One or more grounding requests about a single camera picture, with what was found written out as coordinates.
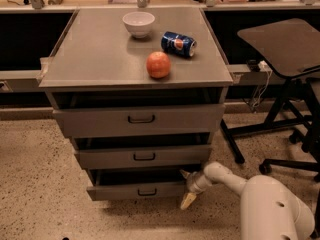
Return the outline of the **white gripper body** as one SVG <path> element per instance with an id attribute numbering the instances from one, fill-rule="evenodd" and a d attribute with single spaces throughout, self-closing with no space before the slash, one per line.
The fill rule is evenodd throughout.
<path id="1" fill-rule="evenodd" d="M 186 178 L 187 190 L 193 194 L 200 194 L 212 185 L 213 183 L 203 171 L 190 173 Z"/>

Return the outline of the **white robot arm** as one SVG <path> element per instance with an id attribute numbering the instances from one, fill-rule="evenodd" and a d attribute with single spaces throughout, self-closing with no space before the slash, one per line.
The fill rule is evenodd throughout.
<path id="1" fill-rule="evenodd" d="M 182 210 L 217 183 L 240 197 L 241 240 L 306 240 L 314 232 L 311 209 L 272 177 L 245 179 L 218 162 L 209 162 L 200 171 L 181 170 L 181 174 L 186 179 Z"/>

